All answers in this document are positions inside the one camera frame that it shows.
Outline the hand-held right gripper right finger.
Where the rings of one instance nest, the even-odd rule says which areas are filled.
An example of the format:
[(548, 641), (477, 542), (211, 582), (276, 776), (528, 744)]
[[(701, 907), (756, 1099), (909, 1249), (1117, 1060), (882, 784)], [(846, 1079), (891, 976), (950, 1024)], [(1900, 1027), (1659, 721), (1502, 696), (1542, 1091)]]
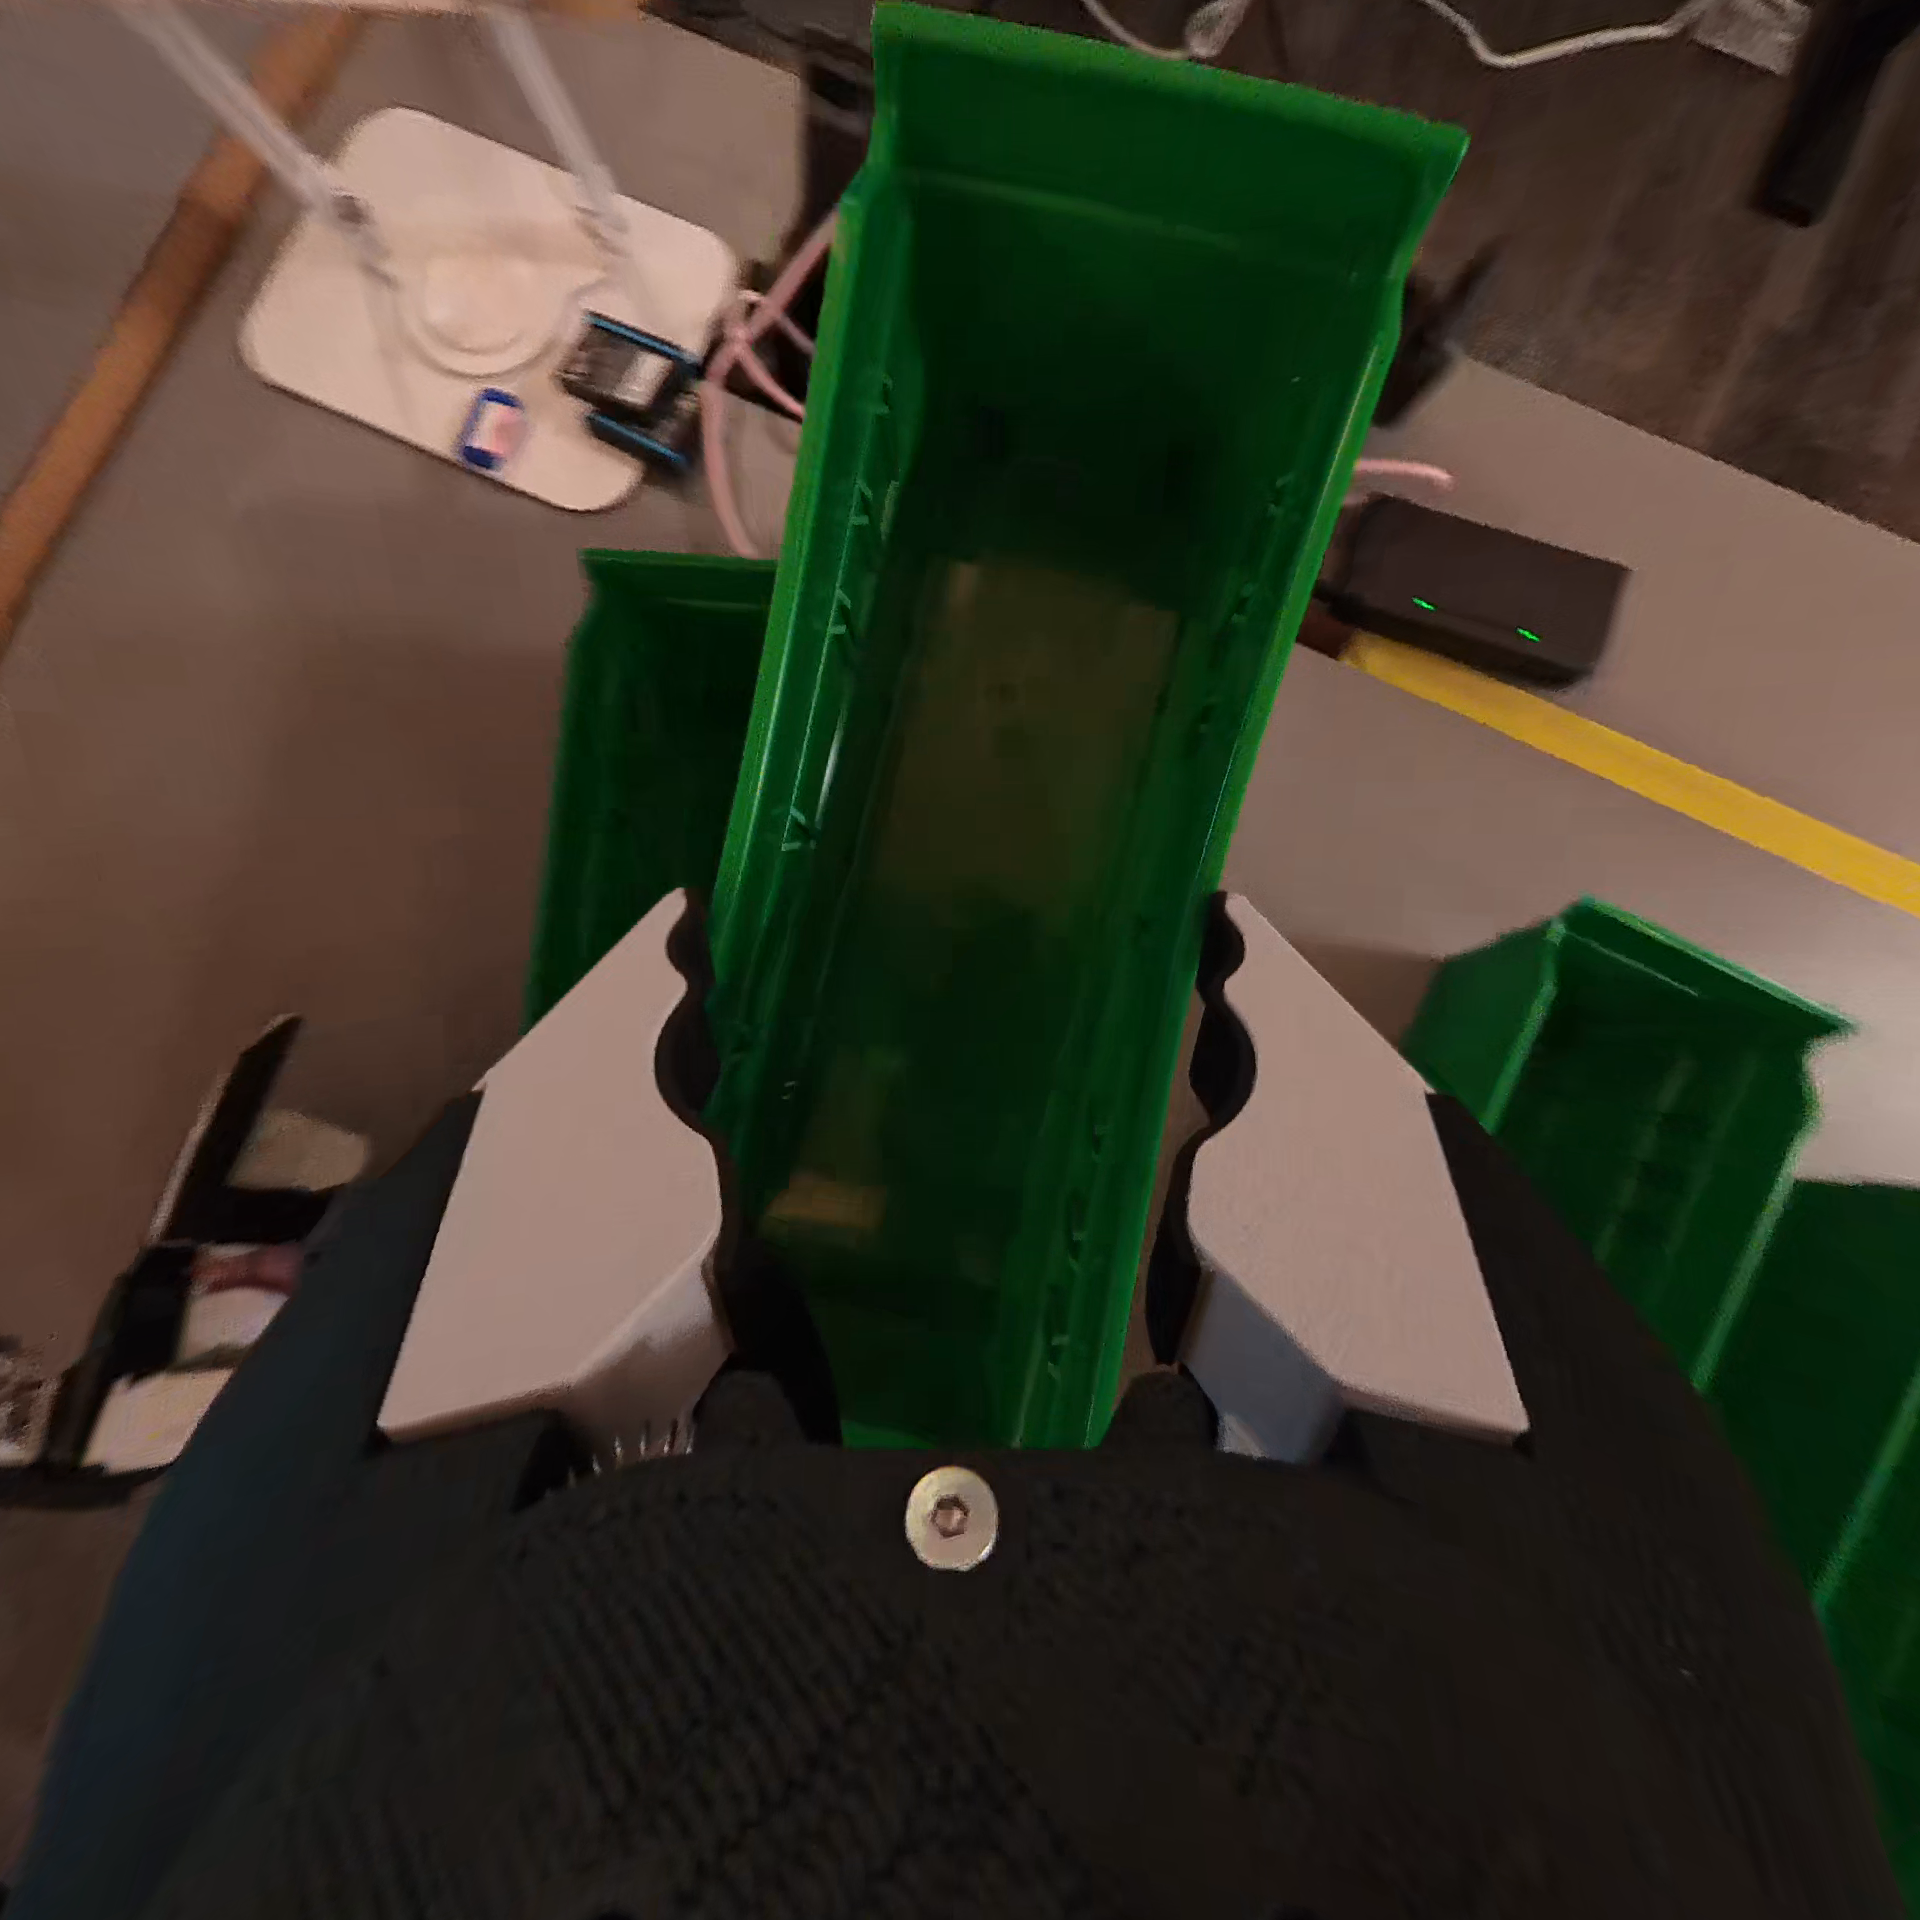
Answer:
[(1530, 1431), (1426, 1081), (1238, 893), (1207, 909), (1189, 1084), (1144, 1280), (1159, 1363), (1232, 1456), (1322, 1456), (1351, 1413)]

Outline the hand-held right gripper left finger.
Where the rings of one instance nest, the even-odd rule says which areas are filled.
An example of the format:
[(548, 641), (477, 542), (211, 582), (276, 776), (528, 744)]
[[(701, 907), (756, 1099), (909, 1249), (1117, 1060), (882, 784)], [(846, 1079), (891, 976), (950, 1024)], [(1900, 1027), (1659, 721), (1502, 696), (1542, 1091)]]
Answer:
[(733, 1350), (723, 1156), (674, 1059), (704, 960), (704, 905), (674, 887), (476, 1084), (384, 1437), (542, 1413), (582, 1444), (692, 1441)]

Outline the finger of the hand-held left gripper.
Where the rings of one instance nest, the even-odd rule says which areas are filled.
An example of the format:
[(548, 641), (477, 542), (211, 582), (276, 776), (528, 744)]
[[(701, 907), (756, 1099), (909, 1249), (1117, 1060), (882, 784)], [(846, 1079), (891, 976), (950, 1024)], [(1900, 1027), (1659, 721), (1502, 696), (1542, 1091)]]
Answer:
[(235, 1189), (232, 1169), (250, 1149), (300, 1033), (300, 1014), (279, 1014), (215, 1075), (162, 1182), (150, 1215), (150, 1246), (192, 1239), (200, 1215)]

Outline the yellow tape strip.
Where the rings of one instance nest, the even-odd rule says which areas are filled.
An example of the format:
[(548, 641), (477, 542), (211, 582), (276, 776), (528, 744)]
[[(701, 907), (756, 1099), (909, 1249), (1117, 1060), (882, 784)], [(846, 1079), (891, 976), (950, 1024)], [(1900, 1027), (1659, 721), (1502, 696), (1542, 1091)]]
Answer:
[(1852, 895), (1909, 918), (1917, 916), (1917, 864), (1906, 854), (1659, 751), (1542, 694), (1403, 641), (1362, 633), (1347, 644), (1341, 661), (1379, 683), (1398, 687), (1743, 848), (1778, 857)]

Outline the black power bank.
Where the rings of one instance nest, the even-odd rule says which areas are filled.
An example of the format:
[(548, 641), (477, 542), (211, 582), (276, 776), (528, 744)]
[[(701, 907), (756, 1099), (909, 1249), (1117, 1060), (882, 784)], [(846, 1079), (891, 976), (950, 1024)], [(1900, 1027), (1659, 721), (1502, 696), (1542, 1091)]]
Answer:
[(1604, 657), (1632, 569), (1398, 495), (1351, 516), (1318, 598), (1347, 625), (1534, 687)]

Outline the black box blue edge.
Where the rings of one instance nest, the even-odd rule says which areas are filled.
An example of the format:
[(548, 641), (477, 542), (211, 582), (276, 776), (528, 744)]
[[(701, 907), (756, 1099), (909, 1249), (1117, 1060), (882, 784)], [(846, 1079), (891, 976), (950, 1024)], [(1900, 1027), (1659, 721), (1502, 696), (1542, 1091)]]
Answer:
[(604, 445), (661, 473), (692, 465), (704, 383), (698, 352), (589, 309), (552, 377)]

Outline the white flat stand base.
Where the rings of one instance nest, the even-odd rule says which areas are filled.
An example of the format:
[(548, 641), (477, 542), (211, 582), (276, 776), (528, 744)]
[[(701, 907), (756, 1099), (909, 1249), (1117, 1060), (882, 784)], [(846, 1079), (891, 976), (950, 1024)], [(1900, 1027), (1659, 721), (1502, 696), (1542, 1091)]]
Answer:
[[(547, 507), (595, 515), (640, 484), (596, 441), (555, 365), (586, 311), (688, 350), (736, 288), (712, 231), (614, 195), (621, 255), (600, 248), (555, 164), (429, 112), (366, 115), (333, 157), (373, 221), (384, 275), (306, 213), (276, 251), (238, 345), (268, 387)], [(472, 393), (522, 395), (531, 428), (506, 476), (468, 471), (453, 441)]]

